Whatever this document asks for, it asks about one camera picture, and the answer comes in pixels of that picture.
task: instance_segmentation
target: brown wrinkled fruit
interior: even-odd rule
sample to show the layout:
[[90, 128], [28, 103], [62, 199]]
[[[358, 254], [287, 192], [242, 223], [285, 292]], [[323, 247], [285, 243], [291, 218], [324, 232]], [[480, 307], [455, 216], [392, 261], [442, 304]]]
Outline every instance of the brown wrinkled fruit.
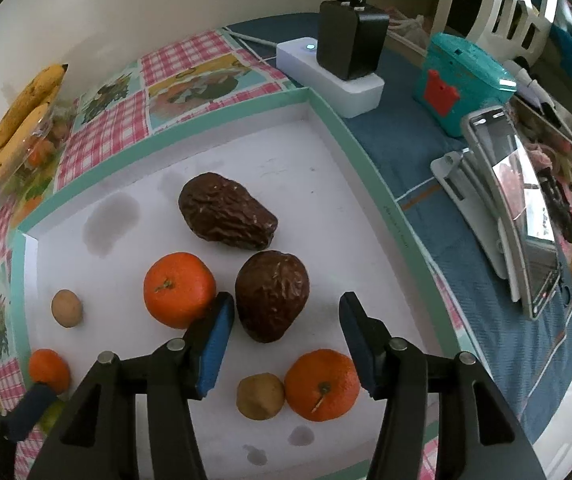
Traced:
[[238, 182], [216, 173], [189, 180], [179, 210], [199, 238], [241, 249], [263, 250], [272, 242], [277, 217]]
[[284, 385], [273, 374], [246, 377], [237, 386], [237, 410], [252, 420], [268, 420], [277, 415], [285, 400]]
[[254, 254], [235, 282], [239, 321], [255, 341], [277, 341], [302, 311], [309, 292], [308, 273], [298, 257], [279, 251]]

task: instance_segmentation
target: power strip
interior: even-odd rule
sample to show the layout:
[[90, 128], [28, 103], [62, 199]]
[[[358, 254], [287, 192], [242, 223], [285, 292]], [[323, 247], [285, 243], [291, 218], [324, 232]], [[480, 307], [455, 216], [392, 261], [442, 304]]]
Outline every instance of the power strip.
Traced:
[[345, 118], [377, 108], [384, 89], [384, 80], [375, 73], [343, 81], [319, 66], [315, 38], [278, 43], [277, 68], [303, 86], [310, 86]]

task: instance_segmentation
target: phone screen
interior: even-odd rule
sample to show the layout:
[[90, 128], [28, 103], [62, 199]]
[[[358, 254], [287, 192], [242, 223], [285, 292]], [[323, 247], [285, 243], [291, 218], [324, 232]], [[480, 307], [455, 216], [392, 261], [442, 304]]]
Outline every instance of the phone screen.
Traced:
[[522, 242], [533, 304], [558, 272], [557, 247], [550, 216], [528, 154], [506, 114], [493, 110], [470, 126], [490, 161]]

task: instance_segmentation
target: water stain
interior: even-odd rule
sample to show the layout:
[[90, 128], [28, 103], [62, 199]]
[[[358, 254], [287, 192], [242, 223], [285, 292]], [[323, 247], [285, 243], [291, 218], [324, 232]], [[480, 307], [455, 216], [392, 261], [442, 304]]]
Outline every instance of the water stain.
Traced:
[[139, 202], [120, 191], [100, 202], [83, 225], [82, 240], [88, 252], [100, 258], [139, 222]]
[[157, 184], [157, 189], [169, 202], [173, 205], [178, 205], [179, 193], [181, 193], [181, 189], [186, 182], [186, 178], [181, 173], [168, 170], [163, 172], [159, 184]]
[[246, 459], [253, 465], [266, 465], [268, 463], [268, 459], [266, 458], [266, 452], [262, 449], [257, 449], [255, 446], [249, 446], [245, 444], [243, 446], [248, 452]]
[[314, 441], [315, 434], [307, 426], [297, 426], [288, 437], [288, 443], [297, 447], [310, 446]]

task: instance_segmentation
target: white wall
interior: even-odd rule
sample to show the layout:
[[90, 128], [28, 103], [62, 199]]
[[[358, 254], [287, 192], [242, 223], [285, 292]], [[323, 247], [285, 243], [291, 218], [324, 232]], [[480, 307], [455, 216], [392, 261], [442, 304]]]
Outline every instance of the white wall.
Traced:
[[42, 67], [68, 62], [62, 94], [76, 96], [133, 59], [190, 34], [322, 0], [4, 0], [0, 118]]

